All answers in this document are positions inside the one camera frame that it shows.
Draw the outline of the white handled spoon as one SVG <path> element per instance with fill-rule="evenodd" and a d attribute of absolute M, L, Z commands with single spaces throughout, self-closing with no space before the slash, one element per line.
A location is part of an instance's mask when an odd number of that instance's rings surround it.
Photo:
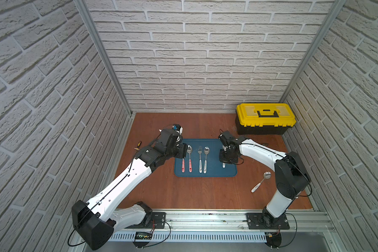
<path fill-rule="evenodd" d="M 257 185 L 255 185 L 253 188 L 252 188 L 252 190 L 251 190 L 251 192 L 252 193 L 254 193 L 260 186 L 261 186 L 261 184 L 265 181 L 265 180 L 268 180 L 268 179 L 270 179 L 271 178 L 271 176 L 272 176 L 272 173 L 271 172 L 264 172 L 263 173 L 263 179 L 257 184 Z"/>
<path fill-rule="evenodd" d="M 204 154 L 205 154 L 205 161 L 204 161 L 204 168 L 203 168 L 203 173 L 207 173 L 207 155 L 210 153 L 210 148 L 205 147 L 204 148 Z"/>

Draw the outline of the round black connector box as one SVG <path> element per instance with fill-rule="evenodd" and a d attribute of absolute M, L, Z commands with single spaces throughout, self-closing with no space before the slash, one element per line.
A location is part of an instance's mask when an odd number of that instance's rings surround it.
<path fill-rule="evenodd" d="M 278 249 L 281 246 L 282 235 L 280 233 L 265 233 L 266 245 L 273 249 Z"/>

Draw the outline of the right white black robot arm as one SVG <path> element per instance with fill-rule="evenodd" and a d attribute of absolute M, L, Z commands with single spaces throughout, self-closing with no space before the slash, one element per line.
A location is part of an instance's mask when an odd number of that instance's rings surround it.
<path fill-rule="evenodd" d="M 235 137 L 229 131 L 222 132 L 218 138 L 223 145 L 219 151 L 222 163 L 235 164 L 239 158 L 247 156 L 274 172 L 276 192 L 263 208 L 260 219 L 265 226 L 273 226 L 311 182 L 300 156 L 296 152 L 285 153 L 270 149 L 244 136 Z"/>

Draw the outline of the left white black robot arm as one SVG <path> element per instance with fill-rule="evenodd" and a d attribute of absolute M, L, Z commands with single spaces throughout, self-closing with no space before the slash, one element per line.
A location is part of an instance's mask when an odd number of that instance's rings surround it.
<path fill-rule="evenodd" d="M 130 226 L 152 227 L 152 209 L 143 202 L 117 210 L 119 204 L 145 178 L 170 158 L 183 159 L 188 145 L 183 143 L 183 128 L 162 129 L 149 145 L 141 148 L 127 168 L 105 189 L 88 201 L 78 200 L 71 209 L 74 230 L 92 249 L 98 250 L 117 231 Z"/>

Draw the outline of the teal plastic tray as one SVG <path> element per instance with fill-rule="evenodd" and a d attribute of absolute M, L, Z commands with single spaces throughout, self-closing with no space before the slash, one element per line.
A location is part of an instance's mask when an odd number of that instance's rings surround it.
<path fill-rule="evenodd" d="M 219 151 L 223 148 L 219 139 L 184 139 L 183 143 L 192 147 L 192 173 L 189 172 L 189 156 L 185 157 L 185 172 L 181 172 L 182 159 L 175 159 L 174 174 L 177 177 L 234 177 L 237 175 L 237 166 L 235 164 L 226 164 L 222 167 L 222 162 L 219 161 Z M 209 147 L 210 153 L 207 155 L 207 173 L 199 173 L 199 155 L 197 153 L 198 147 L 201 146 L 202 152 L 202 167 L 204 168 L 205 154 L 204 148 Z"/>

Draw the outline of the small green controller board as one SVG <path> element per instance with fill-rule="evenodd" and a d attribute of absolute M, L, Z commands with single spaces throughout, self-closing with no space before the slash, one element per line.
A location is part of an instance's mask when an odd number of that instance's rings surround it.
<path fill-rule="evenodd" d="M 136 232 L 134 240 L 151 240 L 153 234 L 149 232 Z"/>

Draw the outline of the yellow black handled file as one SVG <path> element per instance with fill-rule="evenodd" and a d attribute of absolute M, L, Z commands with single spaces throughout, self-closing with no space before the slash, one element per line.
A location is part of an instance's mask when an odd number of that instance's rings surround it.
<path fill-rule="evenodd" d="M 141 146 L 141 144 L 142 144 L 142 141 L 139 141 L 138 143 L 137 143 L 137 146 L 134 148 L 136 151 L 139 151 L 140 150 L 140 146 Z"/>

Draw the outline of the aluminium front rail frame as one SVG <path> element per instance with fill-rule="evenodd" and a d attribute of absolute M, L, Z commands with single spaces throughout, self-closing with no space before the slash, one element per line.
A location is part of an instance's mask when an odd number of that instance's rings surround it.
<path fill-rule="evenodd" d="M 312 251 L 312 237 L 315 234 L 325 239 L 325 245 L 332 252 L 344 252 L 340 240 L 327 213 L 313 211 L 290 211 L 286 213 L 289 230 L 250 230 L 246 213 L 260 211 L 240 210 L 155 210 L 166 212 L 164 229 L 127 229 L 115 232 L 110 241 L 130 241 L 138 248 L 172 242 L 184 243 L 266 243 L 265 233 L 280 233 L 281 248 L 293 245 L 308 245 Z M 134 240 L 136 232 L 152 233 L 151 240 Z"/>

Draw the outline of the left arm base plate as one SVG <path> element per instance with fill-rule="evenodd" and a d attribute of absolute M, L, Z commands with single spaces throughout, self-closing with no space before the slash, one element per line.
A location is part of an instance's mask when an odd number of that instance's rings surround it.
<path fill-rule="evenodd" d="M 147 213 L 143 221 L 137 225 L 131 225 L 127 229 L 164 229 L 166 212 Z"/>

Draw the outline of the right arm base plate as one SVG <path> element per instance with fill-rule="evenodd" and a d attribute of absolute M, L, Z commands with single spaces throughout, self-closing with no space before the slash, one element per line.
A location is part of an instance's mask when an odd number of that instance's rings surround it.
<path fill-rule="evenodd" d="M 248 228 L 250 230 L 289 230 L 290 226 L 286 214 L 278 218 L 269 213 L 246 213 Z"/>

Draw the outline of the yellow black toolbox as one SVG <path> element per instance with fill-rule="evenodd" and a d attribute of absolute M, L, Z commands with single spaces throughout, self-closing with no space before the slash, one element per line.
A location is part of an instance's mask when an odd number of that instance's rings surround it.
<path fill-rule="evenodd" d="M 296 118 L 287 104 L 240 104 L 235 123 L 239 135 L 282 135 L 295 126 Z"/>

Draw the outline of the pink handled spoon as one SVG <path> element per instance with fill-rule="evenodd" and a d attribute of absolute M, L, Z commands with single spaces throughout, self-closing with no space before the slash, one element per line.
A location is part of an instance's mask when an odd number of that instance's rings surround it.
<path fill-rule="evenodd" d="M 191 160 L 191 153 L 192 153 L 192 147 L 188 145 L 187 153 L 189 156 L 189 172 L 192 173 L 192 160 Z"/>

